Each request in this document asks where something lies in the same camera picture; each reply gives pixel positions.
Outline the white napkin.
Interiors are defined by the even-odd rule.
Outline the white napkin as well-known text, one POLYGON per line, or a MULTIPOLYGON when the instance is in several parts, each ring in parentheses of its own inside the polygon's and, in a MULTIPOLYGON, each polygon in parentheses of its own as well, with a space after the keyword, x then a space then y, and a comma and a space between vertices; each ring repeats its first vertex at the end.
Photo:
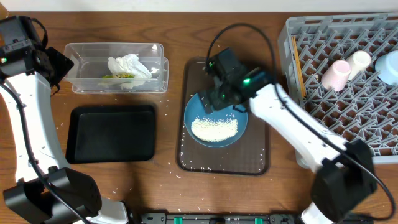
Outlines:
POLYGON ((127 54, 123 57, 108 59, 108 69, 111 74, 115 73, 129 73, 135 75, 134 78, 117 79, 119 80, 120 88, 133 89, 136 86, 144 84, 144 80, 152 78, 152 74, 139 61, 138 54, 127 54))

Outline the yellow green wrapper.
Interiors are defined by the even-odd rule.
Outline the yellow green wrapper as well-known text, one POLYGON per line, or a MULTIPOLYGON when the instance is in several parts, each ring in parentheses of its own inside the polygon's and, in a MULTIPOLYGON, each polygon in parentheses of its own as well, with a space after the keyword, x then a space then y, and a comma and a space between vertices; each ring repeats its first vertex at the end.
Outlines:
POLYGON ((135 75, 129 73, 115 73, 103 76, 104 79, 125 79, 125 78, 134 78, 134 77, 135 75))

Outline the light blue bowl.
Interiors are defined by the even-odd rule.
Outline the light blue bowl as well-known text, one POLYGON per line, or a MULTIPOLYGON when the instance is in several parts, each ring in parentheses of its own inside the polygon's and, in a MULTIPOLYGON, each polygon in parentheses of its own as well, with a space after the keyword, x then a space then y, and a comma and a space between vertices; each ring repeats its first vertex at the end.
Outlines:
POLYGON ((398 51, 392 51, 376 60, 375 71, 379 73, 381 81, 388 85, 397 85, 397 63, 398 51))

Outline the cream plastic cup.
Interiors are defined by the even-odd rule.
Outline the cream plastic cup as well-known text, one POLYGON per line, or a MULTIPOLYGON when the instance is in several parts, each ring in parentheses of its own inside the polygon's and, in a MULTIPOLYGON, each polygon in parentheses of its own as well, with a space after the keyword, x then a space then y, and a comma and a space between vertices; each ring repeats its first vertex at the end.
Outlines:
POLYGON ((371 56, 362 50, 356 51, 346 59, 351 67, 348 80, 351 81, 358 73, 365 71, 371 63, 371 56))

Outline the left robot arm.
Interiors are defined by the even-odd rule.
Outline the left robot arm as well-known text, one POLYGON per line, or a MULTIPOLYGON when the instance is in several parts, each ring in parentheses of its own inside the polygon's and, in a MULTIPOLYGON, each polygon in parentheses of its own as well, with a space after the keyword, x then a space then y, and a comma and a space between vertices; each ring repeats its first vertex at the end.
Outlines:
POLYGON ((122 202, 104 198, 94 179, 70 168, 50 99, 73 62, 39 36, 37 19, 1 21, 1 96, 16 146, 16 185, 6 206, 29 223, 128 223, 122 202))

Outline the pile of white rice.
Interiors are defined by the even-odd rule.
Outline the pile of white rice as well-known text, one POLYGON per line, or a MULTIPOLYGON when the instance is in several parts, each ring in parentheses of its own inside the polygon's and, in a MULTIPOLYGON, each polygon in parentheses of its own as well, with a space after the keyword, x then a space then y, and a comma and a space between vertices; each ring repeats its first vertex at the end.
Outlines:
POLYGON ((191 123, 191 131, 198 139, 205 142, 221 142, 238 133, 236 119, 199 119, 191 123))

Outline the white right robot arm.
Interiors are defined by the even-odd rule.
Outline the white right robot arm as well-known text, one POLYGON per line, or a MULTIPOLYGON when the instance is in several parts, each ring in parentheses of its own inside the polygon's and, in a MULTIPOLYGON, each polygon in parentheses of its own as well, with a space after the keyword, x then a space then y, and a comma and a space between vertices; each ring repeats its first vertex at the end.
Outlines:
POLYGON ((207 57, 205 70, 215 79, 213 88, 200 92, 207 113, 248 103, 250 112, 279 132, 315 174, 303 223, 338 223, 376 191, 379 180, 368 145, 326 130, 286 94, 274 74, 249 70, 230 48, 207 57))

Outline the dark blue plate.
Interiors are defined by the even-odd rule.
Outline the dark blue plate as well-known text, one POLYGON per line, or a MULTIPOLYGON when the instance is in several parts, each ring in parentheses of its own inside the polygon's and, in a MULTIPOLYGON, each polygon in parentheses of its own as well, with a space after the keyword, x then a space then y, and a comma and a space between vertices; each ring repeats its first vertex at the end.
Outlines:
POLYGON ((236 142, 245 132, 246 126, 248 123, 248 114, 239 112, 238 110, 241 109, 242 106, 239 105, 238 108, 234 109, 232 106, 228 106, 220 111, 215 111, 210 114, 205 113, 205 107, 202 105, 200 97, 196 94, 191 97, 189 102, 185 107, 184 112, 184 123, 188 133, 191 137, 199 142, 200 144, 207 146, 207 147, 226 147, 234 142, 236 142), (221 142, 205 142, 198 139, 191 131, 191 123, 196 119, 212 119, 212 120, 219 120, 219 119, 236 119, 238 121, 238 133, 221 142))

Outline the small pink dish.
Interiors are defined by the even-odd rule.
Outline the small pink dish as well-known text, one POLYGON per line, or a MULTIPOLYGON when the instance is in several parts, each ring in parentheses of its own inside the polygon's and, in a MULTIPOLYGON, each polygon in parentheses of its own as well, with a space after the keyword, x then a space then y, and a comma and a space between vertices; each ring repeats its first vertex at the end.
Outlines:
POLYGON ((341 91, 351 73, 351 66, 344 60, 335 61, 322 75, 321 84, 327 90, 341 91))

